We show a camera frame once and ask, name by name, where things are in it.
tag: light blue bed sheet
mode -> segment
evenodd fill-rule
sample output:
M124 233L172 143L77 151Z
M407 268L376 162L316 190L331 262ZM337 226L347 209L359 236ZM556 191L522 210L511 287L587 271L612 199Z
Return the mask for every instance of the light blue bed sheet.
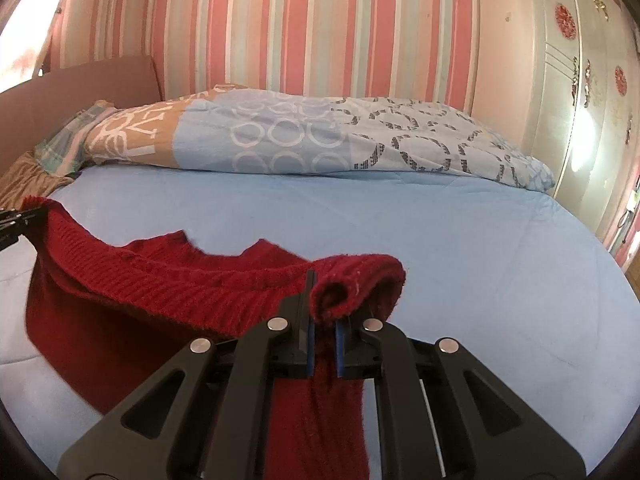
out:
M390 321L424 341L459 339L580 451L588 470L640 404L638 300L596 238L542 193L439 174L107 166L86 170L53 198L114 245L184 229L214 254L238 254L266 238L309 259L398 257L407 282ZM55 468L99 416L24 333L34 258L24 239L0 253L0 397ZM379 478L370 384L364 400Z

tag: metal screw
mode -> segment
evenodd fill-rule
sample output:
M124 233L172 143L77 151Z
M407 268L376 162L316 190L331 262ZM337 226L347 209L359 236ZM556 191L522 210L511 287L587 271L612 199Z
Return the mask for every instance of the metal screw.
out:
M204 337L194 339L191 341L189 348L194 354L204 354L204 352L208 352L211 348L211 341Z
M269 330L280 332L281 330L284 330L287 326L289 326L289 321L287 321L283 317L272 317L270 320L268 320L267 326L269 327Z
M438 346L445 354L455 354L460 349L460 344L455 339L448 337L440 341Z
M375 317L370 317L369 319L365 319L362 327L367 332L379 332L382 330L382 321L376 319Z

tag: red knit sweater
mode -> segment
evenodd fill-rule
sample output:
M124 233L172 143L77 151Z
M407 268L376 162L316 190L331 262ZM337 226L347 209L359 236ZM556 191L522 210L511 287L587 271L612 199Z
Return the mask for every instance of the red knit sweater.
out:
M391 256L308 262L265 240L239 256L212 256L184 232L118 248L91 236L51 200L26 233L38 251L27 332L60 376L105 413L197 335L241 336L276 314L280 301L318 282L310 298L330 325L364 301L386 319L404 270ZM336 378L331 330L318 330L313 378L278 380L271 404L266 480L364 480L362 383Z

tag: pink striped wall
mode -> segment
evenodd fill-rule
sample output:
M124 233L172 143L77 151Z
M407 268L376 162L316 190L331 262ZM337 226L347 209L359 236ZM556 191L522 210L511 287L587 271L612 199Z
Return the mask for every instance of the pink striped wall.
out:
M52 69L151 54L164 95L222 82L469 111L477 0L68 0Z

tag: headboard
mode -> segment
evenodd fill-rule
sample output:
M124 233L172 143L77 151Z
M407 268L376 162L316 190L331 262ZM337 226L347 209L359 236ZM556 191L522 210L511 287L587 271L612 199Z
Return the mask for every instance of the headboard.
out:
M122 57L56 70L0 94L0 175L57 133L76 112L105 99L117 108L161 100L153 61Z

